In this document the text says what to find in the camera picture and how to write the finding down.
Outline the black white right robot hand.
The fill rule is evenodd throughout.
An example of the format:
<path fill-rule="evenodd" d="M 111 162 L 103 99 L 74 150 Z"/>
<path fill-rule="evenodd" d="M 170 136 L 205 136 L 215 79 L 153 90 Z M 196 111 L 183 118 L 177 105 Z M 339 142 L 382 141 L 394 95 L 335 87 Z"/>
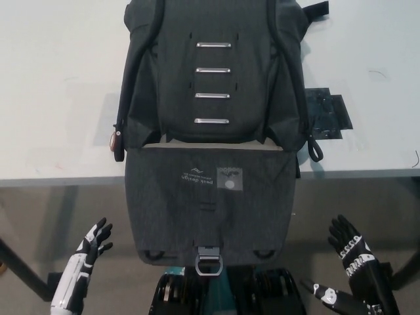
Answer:
<path fill-rule="evenodd" d="M 343 215 L 331 220 L 329 233 L 327 240 L 342 262 L 351 293 L 309 278 L 301 285 L 337 314 L 399 314 L 387 273 L 363 235 Z"/>

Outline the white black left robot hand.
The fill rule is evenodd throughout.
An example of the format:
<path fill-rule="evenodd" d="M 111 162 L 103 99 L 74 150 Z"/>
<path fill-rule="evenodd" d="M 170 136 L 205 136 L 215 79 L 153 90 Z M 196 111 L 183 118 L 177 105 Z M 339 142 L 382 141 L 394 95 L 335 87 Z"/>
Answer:
<path fill-rule="evenodd" d="M 51 301 L 52 315 L 83 312 L 95 262 L 113 246 L 112 242 L 105 242 L 111 236 L 112 227 L 104 217 L 86 233 L 61 275 Z"/>

